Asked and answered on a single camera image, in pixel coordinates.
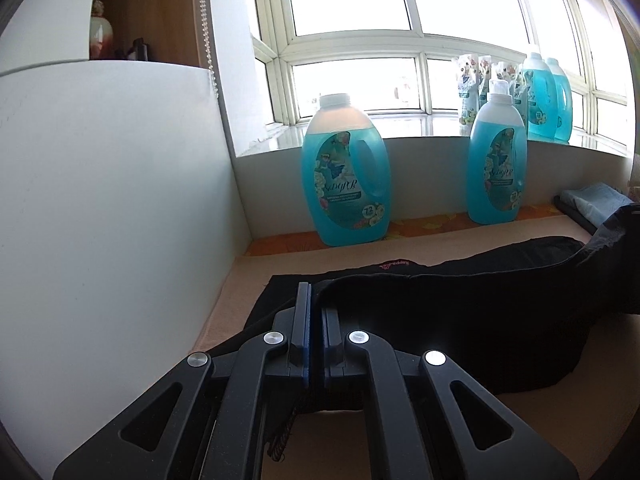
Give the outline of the black pants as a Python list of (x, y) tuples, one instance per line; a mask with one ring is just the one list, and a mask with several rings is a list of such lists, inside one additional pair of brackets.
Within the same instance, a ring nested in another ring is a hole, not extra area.
[(639, 207), (581, 243), (533, 238), (436, 266), (309, 275), (321, 307), (456, 362), (591, 476), (639, 407)]

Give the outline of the white wardrobe cabinet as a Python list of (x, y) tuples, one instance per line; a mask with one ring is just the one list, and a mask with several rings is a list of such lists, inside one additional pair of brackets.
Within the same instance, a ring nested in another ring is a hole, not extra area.
[(250, 241), (212, 74), (90, 60), (90, 4), (1, 37), (1, 420), (42, 478), (189, 353)]

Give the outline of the folded black garment stack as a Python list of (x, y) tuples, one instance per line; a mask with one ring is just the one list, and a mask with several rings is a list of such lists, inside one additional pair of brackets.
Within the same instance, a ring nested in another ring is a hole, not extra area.
[(567, 205), (561, 200), (559, 195), (553, 197), (553, 206), (562, 214), (565, 214), (570, 220), (573, 220), (584, 231), (593, 235), (597, 231), (597, 227), (594, 226), (582, 213), (572, 205)]

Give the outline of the blue detergent bottle left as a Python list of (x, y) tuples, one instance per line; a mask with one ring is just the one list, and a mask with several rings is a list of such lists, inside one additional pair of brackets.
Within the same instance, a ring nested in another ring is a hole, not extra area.
[(357, 245), (386, 235), (390, 160), (378, 129), (347, 94), (320, 98), (305, 132), (300, 166), (308, 209), (324, 244)]

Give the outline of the blue detergent bottle middle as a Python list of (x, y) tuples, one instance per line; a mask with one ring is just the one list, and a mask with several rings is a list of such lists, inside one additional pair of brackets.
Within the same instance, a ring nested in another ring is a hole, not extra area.
[(525, 188), (527, 136), (509, 84), (496, 79), (470, 135), (466, 206), (478, 224), (511, 222)]

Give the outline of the folded light blue cloth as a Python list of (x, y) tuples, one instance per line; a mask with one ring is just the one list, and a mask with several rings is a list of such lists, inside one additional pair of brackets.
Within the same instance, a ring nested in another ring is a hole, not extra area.
[(615, 188), (599, 182), (579, 190), (562, 191), (560, 202), (566, 206), (572, 206), (598, 228), (618, 208), (630, 205), (632, 200)]

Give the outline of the refill pouch on sill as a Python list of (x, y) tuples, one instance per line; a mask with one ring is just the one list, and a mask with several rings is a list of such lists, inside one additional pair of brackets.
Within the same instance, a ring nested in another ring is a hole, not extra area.
[(478, 58), (477, 82), (478, 104), (480, 110), (488, 100), (489, 85), (491, 81), (492, 59), (490, 55), (482, 55)]
[(470, 132), (478, 111), (478, 57), (462, 54), (458, 57), (457, 92), (458, 121), (463, 131)]

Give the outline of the far blue bottle on sill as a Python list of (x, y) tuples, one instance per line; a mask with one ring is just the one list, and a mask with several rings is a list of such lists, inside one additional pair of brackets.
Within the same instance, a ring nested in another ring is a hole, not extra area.
[(556, 97), (558, 98), (559, 119), (554, 140), (561, 143), (568, 143), (573, 132), (573, 96), (570, 81), (556, 58), (547, 58), (546, 63), (553, 75)]

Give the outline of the blue detergent bottle on sill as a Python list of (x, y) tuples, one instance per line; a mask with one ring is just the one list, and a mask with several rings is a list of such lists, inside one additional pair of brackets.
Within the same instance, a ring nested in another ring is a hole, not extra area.
[(521, 71), (528, 83), (528, 131), (537, 138), (553, 140), (558, 128), (558, 96), (551, 70), (540, 53), (531, 50)]

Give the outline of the dark bottle on shelf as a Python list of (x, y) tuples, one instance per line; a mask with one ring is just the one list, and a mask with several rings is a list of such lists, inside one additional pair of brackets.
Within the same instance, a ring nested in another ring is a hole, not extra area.
[(127, 52), (128, 61), (147, 61), (149, 46), (142, 38), (136, 38)]

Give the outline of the red white vase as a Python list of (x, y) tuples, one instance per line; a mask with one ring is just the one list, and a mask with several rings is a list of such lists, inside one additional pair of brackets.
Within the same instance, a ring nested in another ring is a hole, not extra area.
[(113, 54), (112, 25), (104, 18), (102, 0), (94, 0), (91, 9), (89, 54), (92, 60), (110, 58)]

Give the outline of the white window frame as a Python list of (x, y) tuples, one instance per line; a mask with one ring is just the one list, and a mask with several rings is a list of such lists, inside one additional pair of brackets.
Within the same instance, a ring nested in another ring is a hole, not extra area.
[(537, 51), (570, 82), (575, 144), (636, 144), (634, 55), (612, 0), (252, 0), (248, 13), (274, 124), (298, 125), (340, 91), (378, 115), (452, 113), (472, 56)]

